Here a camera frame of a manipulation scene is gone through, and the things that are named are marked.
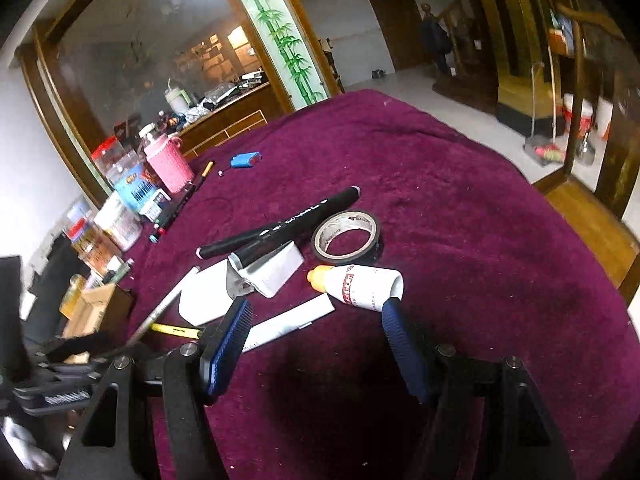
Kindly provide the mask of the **black marker pink cap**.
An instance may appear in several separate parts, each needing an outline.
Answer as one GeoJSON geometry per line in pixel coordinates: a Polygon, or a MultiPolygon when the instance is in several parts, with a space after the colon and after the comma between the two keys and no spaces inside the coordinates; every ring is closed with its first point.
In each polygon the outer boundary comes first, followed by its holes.
{"type": "Polygon", "coordinates": [[[232,255],[235,265],[244,269],[296,237],[313,231],[327,218],[348,209],[359,197],[360,188],[350,186],[294,214],[293,217],[201,246],[195,255],[201,260],[232,255]]]}

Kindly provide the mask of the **small white charger cube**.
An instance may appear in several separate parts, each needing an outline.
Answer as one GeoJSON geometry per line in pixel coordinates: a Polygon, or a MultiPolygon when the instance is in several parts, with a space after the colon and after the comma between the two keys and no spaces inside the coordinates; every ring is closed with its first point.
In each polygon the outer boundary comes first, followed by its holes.
{"type": "Polygon", "coordinates": [[[228,257],[228,294],[234,297],[258,292],[266,298],[273,298],[303,262],[303,255],[292,240],[244,269],[232,254],[228,257]]]}

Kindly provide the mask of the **brown wooden door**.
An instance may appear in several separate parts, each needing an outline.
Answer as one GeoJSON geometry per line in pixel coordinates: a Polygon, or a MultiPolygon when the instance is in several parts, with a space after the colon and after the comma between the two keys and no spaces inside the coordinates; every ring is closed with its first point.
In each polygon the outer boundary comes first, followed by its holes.
{"type": "Polygon", "coordinates": [[[416,0],[369,0],[395,70],[425,62],[421,14],[416,0]]]}

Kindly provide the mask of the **wooden staircase railing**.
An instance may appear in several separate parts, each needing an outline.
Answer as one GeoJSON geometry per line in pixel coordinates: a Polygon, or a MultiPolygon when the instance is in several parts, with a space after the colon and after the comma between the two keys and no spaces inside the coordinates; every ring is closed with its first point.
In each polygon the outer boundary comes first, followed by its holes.
{"type": "Polygon", "coordinates": [[[498,75],[486,14],[480,0],[452,0],[439,14],[427,3],[420,4],[423,16],[431,19],[447,35],[452,61],[449,74],[439,73],[433,91],[495,115],[498,102],[498,75]]]}

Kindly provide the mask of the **wooden cabinet with window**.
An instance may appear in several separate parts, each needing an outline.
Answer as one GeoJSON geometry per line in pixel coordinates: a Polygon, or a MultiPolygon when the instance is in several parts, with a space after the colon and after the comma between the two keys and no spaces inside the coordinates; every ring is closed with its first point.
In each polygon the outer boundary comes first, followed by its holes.
{"type": "Polygon", "coordinates": [[[267,77],[186,129],[191,154],[250,115],[269,122],[293,108],[240,0],[44,0],[14,58],[55,151],[93,205],[111,185],[92,152],[169,110],[170,89],[205,98],[252,70],[267,77]]]}

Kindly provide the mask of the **red lid clear jar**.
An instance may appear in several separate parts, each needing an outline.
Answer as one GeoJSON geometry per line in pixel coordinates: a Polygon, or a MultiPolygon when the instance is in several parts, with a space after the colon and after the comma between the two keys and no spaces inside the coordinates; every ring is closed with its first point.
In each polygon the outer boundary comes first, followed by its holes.
{"type": "Polygon", "coordinates": [[[109,136],[91,153],[91,159],[99,172],[106,176],[125,155],[126,151],[117,136],[109,136]]]}

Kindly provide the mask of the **small blue white box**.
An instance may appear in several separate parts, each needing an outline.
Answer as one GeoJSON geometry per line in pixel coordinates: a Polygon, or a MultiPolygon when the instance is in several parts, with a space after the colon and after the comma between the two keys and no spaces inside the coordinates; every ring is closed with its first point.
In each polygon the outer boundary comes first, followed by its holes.
{"type": "Polygon", "coordinates": [[[149,222],[155,222],[170,203],[171,197],[162,188],[158,188],[141,207],[140,214],[142,217],[147,218],[149,222]]]}

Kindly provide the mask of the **white bottle orange cap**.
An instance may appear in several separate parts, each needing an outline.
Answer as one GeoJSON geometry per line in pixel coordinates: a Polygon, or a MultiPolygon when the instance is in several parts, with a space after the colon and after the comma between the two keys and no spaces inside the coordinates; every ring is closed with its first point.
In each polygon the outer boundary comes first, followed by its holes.
{"type": "Polygon", "coordinates": [[[390,298],[402,299],[404,277],[397,270],[376,266],[316,266],[307,281],[317,292],[328,294],[342,304],[381,312],[390,298]]]}

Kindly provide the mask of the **yellow black pen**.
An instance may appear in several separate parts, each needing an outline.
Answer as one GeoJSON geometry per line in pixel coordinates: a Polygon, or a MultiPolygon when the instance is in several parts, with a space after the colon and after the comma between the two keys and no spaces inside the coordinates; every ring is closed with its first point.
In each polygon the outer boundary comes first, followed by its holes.
{"type": "Polygon", "coordinates": [[[167,325],[154,323],[151,325],[151,330],[154,333],[159,333],[167,336],[180,337],[184,339],[197,340],[201,337],[202,331],[193,327],[181,327],[175,325],[167,325]]]}

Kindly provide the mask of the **long white brush pen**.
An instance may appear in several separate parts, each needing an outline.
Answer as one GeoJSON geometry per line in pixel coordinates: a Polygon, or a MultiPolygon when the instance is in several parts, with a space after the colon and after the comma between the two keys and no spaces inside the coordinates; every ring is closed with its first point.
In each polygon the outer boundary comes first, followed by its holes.
{"type": "Polygon", "coordinates": [[[199,266],[194,266],[177,284],[165,295],[160,303],[151,311],[151,313],[143,320],[132,335],[127,339],[125,346],[131,347],[136,344],[151,328],[151,326],[160,318],[160,316],[168,309],[168,307],[178,298],[183,289],[194,276],[201,271],[199,266]]]}

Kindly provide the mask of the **white supplement jar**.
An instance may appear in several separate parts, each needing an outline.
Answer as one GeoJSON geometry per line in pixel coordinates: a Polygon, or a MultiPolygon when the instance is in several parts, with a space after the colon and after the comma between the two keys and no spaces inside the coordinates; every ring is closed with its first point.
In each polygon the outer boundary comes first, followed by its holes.
{"type": "Polygon", "coordinates": [[[117,245],[122,252],[137,243],[142,234],[138,216],[113,192],[94,216],[93,222],[117,245]]]}

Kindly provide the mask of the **toothpick jar red lid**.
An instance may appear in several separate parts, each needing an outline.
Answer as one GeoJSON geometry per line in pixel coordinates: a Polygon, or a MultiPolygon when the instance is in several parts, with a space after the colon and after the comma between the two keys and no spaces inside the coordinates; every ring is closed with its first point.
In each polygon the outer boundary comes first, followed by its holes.
{"type": "Polygon", "coordinates": [[[81,218],[67,232],[79,259],[101,278],[122,266],[122,253],[91,220],[81,218]]]}

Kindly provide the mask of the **black sofa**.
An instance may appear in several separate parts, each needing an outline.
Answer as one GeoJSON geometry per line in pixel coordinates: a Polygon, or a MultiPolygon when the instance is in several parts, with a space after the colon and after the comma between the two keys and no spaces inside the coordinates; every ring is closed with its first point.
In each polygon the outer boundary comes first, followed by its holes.
{"type": "Polygon", "coordinates": [[[87,274],[86,266],[78,258],[70,240],[61,233],[51,247],[46,266],[36,275],[28,290],[36,300],[23,322],[27,347],[43,344],[62,333],[66,321],[60,312],[61,302],[76,274],[87,274]]]}

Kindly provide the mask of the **black tape roll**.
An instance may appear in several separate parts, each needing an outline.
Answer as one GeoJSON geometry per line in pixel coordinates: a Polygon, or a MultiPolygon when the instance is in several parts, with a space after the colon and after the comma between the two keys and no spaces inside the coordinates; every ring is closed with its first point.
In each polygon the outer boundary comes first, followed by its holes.
{"type": "Polygon", "coordinates": [[[320,261],[334,266],[371,264],[382,256],[382,228],[368,212],[339,212],[314,230],[311,247],[320,261]]]}

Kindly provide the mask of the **large white charger block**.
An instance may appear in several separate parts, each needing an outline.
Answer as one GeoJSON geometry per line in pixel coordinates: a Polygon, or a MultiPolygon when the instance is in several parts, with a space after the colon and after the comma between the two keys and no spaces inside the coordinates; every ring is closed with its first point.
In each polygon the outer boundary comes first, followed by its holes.
{"type": "Polygon", "coordinates": [[[180,294],[178,312],[189,324],[203,326],[224,316],[232,301],[227,292],[227,261],[222,260],[190,278],[180,294]]]}

